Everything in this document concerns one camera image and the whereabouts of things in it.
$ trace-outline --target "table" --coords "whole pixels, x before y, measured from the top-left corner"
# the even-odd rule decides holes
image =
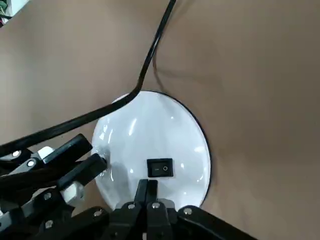
[[[129,92],[167,2],[29,2],[0,30],[0,143]],[[320,236],[319,10],[317,0],[178,0],[146,76],[145,90],[183,102],[208,135],[202,207],[261,240]],[[90,139],[94,126],[38,147]]]

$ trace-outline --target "white lamp base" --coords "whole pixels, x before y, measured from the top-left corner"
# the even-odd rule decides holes
[[[110,159],[95,180],[112,209],[133,201],[140,179],[158,180],[158,198],[173,201],[177,210],[199,207],[206,197],[211,173],[206,137],[188,109],[167,95],[141,91],[100,118],[92,145],[91,154]],[[173,159],[173,177],[148,177],[147,159],[161,158]]]

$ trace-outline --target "black cable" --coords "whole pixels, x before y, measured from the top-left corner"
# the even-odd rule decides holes
[[[39,144],[43,141],[52,139],[56,136],[59,136],[61,134],[67,133],[73,129],[79,128],[82,125],[88,124],[94,120],[97,120],[107,114],[110,114],[123,106],[130,103],[141,91],[141,88],[143,86],[145,76],[148,70],[148,67],[150,65],[150,62],[152,60],[152,57],[157,49],[159,40],[164,32],[164,28],[167,24],[167,21],[170,17],[170,14],[172,12],[172,9],[174,8],[176,3],[176,0],[170,0],[168,6],[166,7],[166,10],[163,14],[163,17],[161,19],[161,22],[159,24],[159,27],[155,33],[152,45],[146,55],[146,58],[144,60],[142,69],[140,71],[140,75],[138,78],[138,82],[135,86],[135,88],[124,98],[109,104],[107,106],[101,107],[97,110],[91,111],[87,114],[75,117],[69,121],[65,121],[63,123],[60,123],[56,126],[49,127],[47,129],[35,132],[33,134],[30,134],[28,136],[24,136],[22,138],[19,138],[17,140],[5,143],[0,146],[0,157],[3,157],[5,155],[11,154],[14,151],[22,150],[29,148],[33,145]]]
[[[12,19],[12,16],[6,16],[6,15],[3,15],[3,14],[0,14],[0,18],[2,18],[2,19]]]

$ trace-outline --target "tan surface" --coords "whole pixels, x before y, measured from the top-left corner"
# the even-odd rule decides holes
[[[30,2],[0,30],[0,142],[132,89],[167,2]],[[203,208],[262,240],[320,238],[319,11],[318,0],[178,0],[161,84],[150,69],[144,85],[186,104],[209,137]]]

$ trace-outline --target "power switch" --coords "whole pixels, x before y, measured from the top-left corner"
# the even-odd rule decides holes
[[[173,177],[172,158],[153,158],[146,160],[149,178]]]

